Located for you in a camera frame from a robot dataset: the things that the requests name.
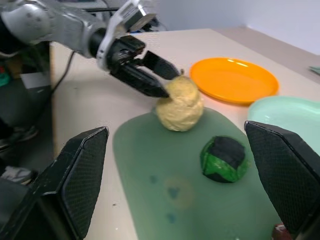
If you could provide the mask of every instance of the table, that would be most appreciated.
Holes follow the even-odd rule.
[[[220,28],[216,29],[216,31],[278,64],[316,83],[320,83],[320,77],[308,68],[308,66],[320,66],[319,55],[297,48],[245,26]]]
[[[320,84],[211,29],[143,33],[137,37],[147,48],[188,72],[192,64],[211,57],[238,58],[262,66],[280,83],[279,95],[320,101]],[[70,54],[64,46],[52,44],[52,84],[63,74]],[[221,102],[205,95],[212,108],[243,131],[248,107]],[[148,113],[156,99],[146,97],[100,70],[95,59],[76,55],[70,72],[57,89],[53,101],[53,135],[58,153],[68,139],[99,126],[108,126],[101,190],[87,240],[137,240],[134,224],[113,155],[117,128],[136,116]]]

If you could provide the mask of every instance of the wall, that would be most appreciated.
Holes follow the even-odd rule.
[[[253,10],[244,17],[250,28],[320,55],[319,0],[253,2]]]
[[[169,30],[247,25],[320,55],[320,0],[158,0],[157,7]]]
[[[156,0],[156,2],[158,17],[169,30],[235,27],[244,21],[243,0]]]

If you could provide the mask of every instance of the shoe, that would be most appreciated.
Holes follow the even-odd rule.
[[[22,167],[6,166],[0,178],[10,180],[17,184],[28,185],[36,176],[37,173],[35,171]]]
[[[7,149],[11,145],[30,140],[38,134],[39,130],[35,126],[30,128],[15,127],[11,136],[0,139],[0,151]]]

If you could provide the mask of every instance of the orange plate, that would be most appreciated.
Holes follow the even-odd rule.
[[[190,69],[190,77],[205,94],[236,104],[251,104],[275,95],[279,89],[277,79],[270,72],[234,58],[201,60]]]

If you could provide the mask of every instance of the white table surface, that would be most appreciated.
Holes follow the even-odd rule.
[[[250,50],[211,29],[144,33],[138,36],[147,48],[188,73],[192,64],[212,57],[238,58],[269,70],[280,83],[279,95],[320,101],[320,84]],[[53,84],[60,78],[70,50],[52,45]],[[248,107],[203,96],[214,109],[243,130]],[[97,67],[95,59],[76,55],[70,72],[55,93],[53,133],[58,153],[68,139],[89,129],[108,126],[101,190],[87,240],[137,240],[133,220],[121,185],[113,154],[117,128],[136,116],[148,113],[156,99],[146,97]]]

